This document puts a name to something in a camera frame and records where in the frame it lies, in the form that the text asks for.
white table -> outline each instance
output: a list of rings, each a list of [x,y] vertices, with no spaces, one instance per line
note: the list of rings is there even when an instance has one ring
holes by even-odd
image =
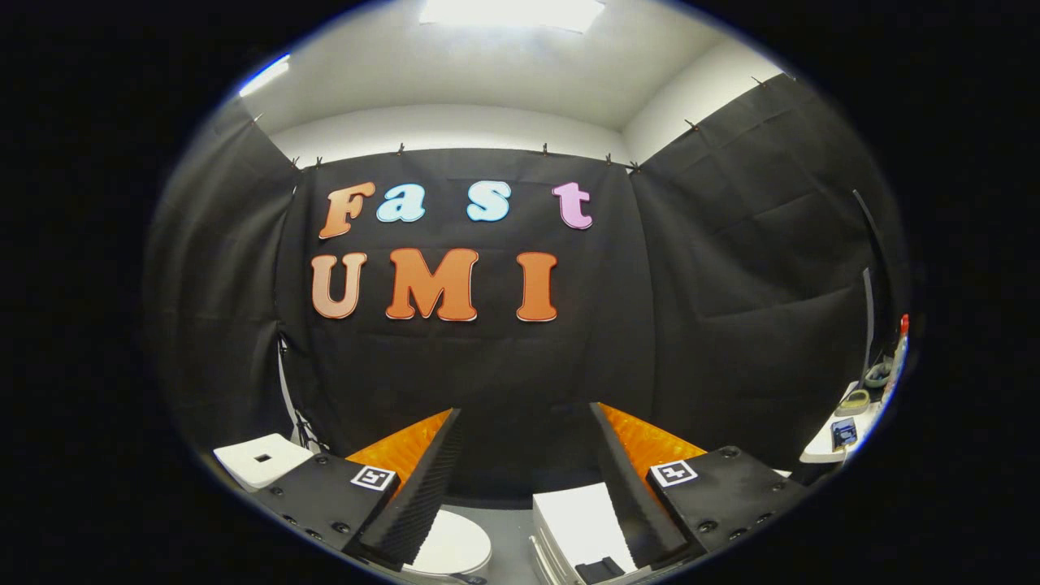
[[[841,395],[841,400],[844,400],[856,388],[857,383],[852,382],[849,384],[844,393]],[[863,441],[869,435],[870,429],[874,428],[874,424],[877,423],[878,413],[881,412],[881,408],[882,403],[872,402],[867,405],[865,411],[854,416],[835,416],[832,412],[830,418],[820,428],[816,436],[812,437],[809,444],[805,447],[805,451],[802,452],[799,461],[803,463],[839,463],[844,461],[847,457],[859,449],[859,446],[863,444]],[[831,424],[844,421],[846,418],[852,418],[856,423],[856,442],[834,451],[833,443],[831,442]]]

black curtain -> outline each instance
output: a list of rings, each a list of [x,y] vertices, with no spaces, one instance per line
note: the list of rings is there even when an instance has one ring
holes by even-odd
[[[291,432],[275,353],[274,279],[298,175],[235,99],[200,127],[156,209],[146,333],[171,411],[203,452]]]
[[[861,375],[863,270],[878,339],[894,337],[907,307],[898,212],[868,153],[816,94],[779,75],[631,180],[657,315],[652,422],[790,469]]]
[[[349,232],[320,239],[328,195],[373,182]],[[470,185],[509,184],[509,213],[473,222]],[[588,229],[561,218],[552,188],[590,193]],[[384,223],[384,194],[404,183],[425,189],[424,215]],[[653,306],[639,210],[623,168],[574,156],[452,149],[379,154],[310,168],[288,211],[278,270],[278,303],[290,347],[286,367],[300,384],[304,414],[333,450],[348,455],[449,407],[462,409],[467,436],[449,494],[484,505],[526,505],[532,491],[598,481],[595,441],[583,410],[601,400],[650,416]],[[390,253],[417,248],[431,272],[452,248],[475,250],[471,298],[477,317],[443,322],[385,315],[394,265]],[[353,314],[322,317],[311,304],[310,260],[363,252]],[[526,323],[517,255],[552,254],[555,321]],[[342,264],[331,298],[344,290]]]
[[[369,181],[375,194],[350,231],[318,238],[328,195]],[[467,217],[476,181],[510,185],[504,218]],[[561,218],[551,189],[569,182],[591,194],[589,229]],[[380,222],[384,194],[404,183],[425,189],[425,214]],[[146,272],[150,333],[193,444],[288,435],[281,335],[293,400],[337,455],[461,408],[469,431],[449,489],[460,503],[523,506],[531,491],[599,481],[594,430],[576,407],[586,401],[790,468],[861,374],[863,270],[878,340],[894,336],[908,303],[898,210],[868,153],[782,75],[631,175],[602,160],[482,149],[300,172],[236,100],[202,128],[160,205]],[[477,319],[387,319],[398,248],[419,249],[431,271],[452,248],[475,250]],[[358,306],[324,319],[311,306],[310,260],[352,252],[367,255]],[[557,258],[551,323],[516,316],[522,252]],[[343,275],[337,264],[333,299]]]

black foam pad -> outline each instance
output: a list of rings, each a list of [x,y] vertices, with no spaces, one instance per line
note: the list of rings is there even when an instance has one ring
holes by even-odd
[[[363,554],[373,562],[400,570],[419,554],[462,452],[459,412],[451,410],[400,492],[361,535]]]
[[[589,407],[603,435],[598,456],[603,481],[635,566],[656,567],[696,553],[690,551],[691,542],[647,491],[603,409],[597,403]]]
[[[296,531],[345,551],[399,485],[394,472],[323,454],[252,495]]]
[[[682,463],[696,477],[690,479]],[[805,495],[805,487],[735,447],[669,465],[674,469],[662,467],[659,477],[651,468],[647,482],[683,534],[708,551],[760,528]]]

